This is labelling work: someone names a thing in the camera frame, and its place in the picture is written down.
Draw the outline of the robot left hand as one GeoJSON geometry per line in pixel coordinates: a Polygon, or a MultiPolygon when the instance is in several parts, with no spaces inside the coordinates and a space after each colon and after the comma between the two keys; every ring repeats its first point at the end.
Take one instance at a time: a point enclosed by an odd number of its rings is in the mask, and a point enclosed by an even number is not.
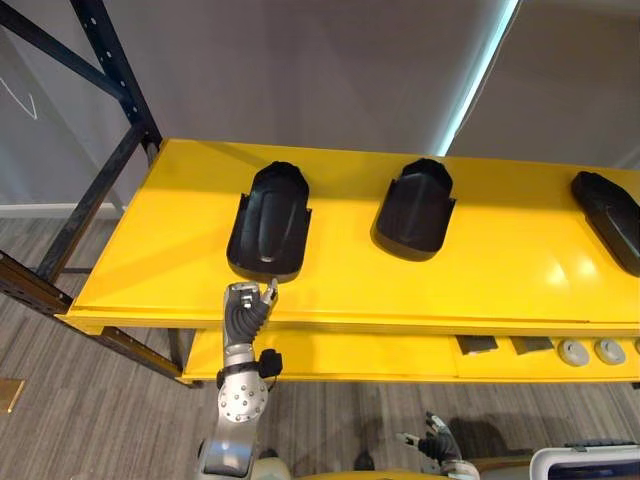
{"type": "Polygon", "coordinates": [[[273,278],[264,290],[256,282],[230,284],[224,293],[224,366],[254,359],[253,341],[267,323],[278,297],[273,278]]]}

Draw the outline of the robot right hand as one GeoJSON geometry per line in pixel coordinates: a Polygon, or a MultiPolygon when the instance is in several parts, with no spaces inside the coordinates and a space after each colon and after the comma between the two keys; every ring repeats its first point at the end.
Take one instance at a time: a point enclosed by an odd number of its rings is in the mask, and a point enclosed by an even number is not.
{"type": "Polygon", "coordinates": [[[396,439],[439,464],[461,460],[460,447],[448,425],[430,411],[426,412],[425,423],[427,431],[423,437],[401,432],[395,434],[396,439]]]}

